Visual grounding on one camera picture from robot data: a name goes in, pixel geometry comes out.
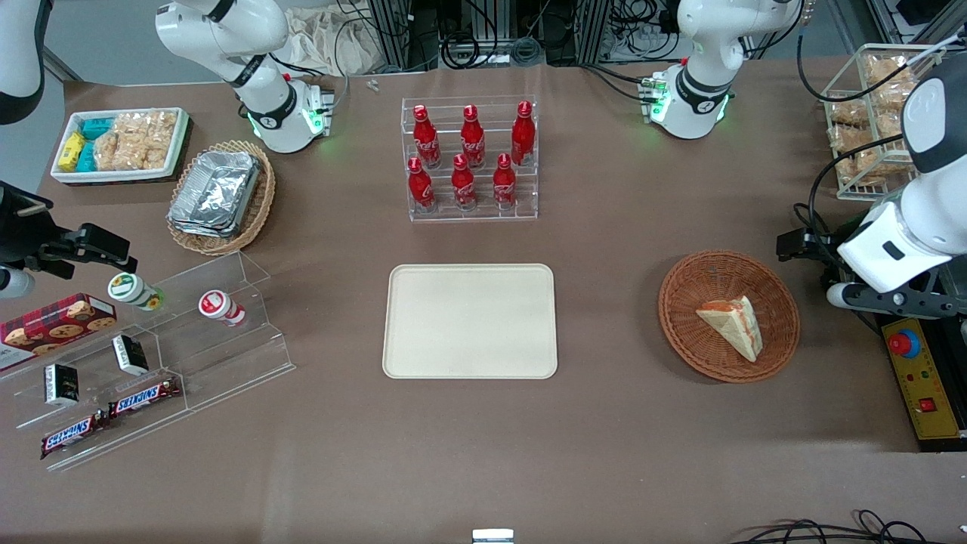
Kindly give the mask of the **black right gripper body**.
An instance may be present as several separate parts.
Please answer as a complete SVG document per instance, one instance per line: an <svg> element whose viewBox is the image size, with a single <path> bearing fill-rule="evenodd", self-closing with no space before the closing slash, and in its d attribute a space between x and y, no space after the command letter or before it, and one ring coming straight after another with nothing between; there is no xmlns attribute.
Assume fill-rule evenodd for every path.
<svg viewBox="0 0 967 544"><path fill-rule="evenodd" d="M55 241L53 203L34 193L1 183L1 262L21 267L25 258Z"/></svg>

